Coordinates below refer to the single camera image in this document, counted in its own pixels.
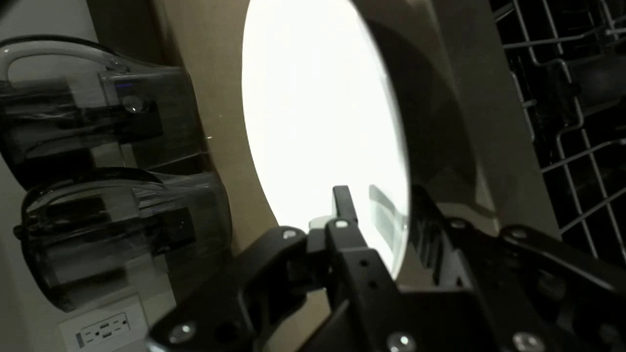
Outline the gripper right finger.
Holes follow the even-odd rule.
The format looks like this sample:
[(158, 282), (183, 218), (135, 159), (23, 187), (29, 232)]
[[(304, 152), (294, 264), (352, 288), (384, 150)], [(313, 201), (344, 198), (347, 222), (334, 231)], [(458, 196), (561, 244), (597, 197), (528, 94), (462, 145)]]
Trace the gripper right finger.
[(524, 225), (490, 236), (411, 186), (410, 245), (436, 352), (626, 352), (626, 270)]

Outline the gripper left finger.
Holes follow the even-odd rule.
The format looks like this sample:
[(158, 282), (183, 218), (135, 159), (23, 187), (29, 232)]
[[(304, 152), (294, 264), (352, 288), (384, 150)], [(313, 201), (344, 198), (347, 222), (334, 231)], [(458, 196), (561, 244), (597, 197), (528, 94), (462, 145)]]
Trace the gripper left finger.
[(367, 246), (345, 185), (335, 219), (304, 233), (269, 229), (147, 334), (147, 352), (260, 352), (307, 294), (331, 314), (298, 352), (417, 352), (415, 325), (379, 254)]

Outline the white round plate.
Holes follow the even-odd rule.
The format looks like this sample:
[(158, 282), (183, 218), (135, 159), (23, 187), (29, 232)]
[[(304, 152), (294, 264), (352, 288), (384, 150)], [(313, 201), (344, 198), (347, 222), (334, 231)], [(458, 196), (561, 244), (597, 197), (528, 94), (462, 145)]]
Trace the white round plate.
[(242, 108), (253, 165), (278, 225), (336, 216), (346, 185), (358, 227), (391, 277), (408, 245), (409, 165), (387, 65), (353, 0), (250, 0)]

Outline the clear glass pitcher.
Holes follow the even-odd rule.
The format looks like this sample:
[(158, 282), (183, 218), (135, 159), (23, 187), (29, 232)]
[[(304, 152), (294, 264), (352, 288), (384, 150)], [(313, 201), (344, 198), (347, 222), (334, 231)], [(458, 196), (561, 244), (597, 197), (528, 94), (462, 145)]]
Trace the clear glass pitcher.
[[(100, 67), (9, 80), (14, 62), (36, 56), (78, 58)], [(209, 163), (185, 69), (53, 34), (0, 41), (0, 156), (25, 190), (96, 168), (191, 175)]]
[(43, 296), (69, 313), (128, 287), (132, 265), (225, 259), (232, 221), (215, 172), (103, 167), (28, 190), (13, 233)]

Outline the white wall socket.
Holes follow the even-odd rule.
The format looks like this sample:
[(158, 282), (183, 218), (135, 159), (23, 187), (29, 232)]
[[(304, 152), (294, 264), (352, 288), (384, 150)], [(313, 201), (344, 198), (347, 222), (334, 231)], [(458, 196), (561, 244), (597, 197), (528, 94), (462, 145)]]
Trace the white wall socket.
[(141, 303), (94, 309), (60, 324), (67, 352), (119, 352), (147, 332)]

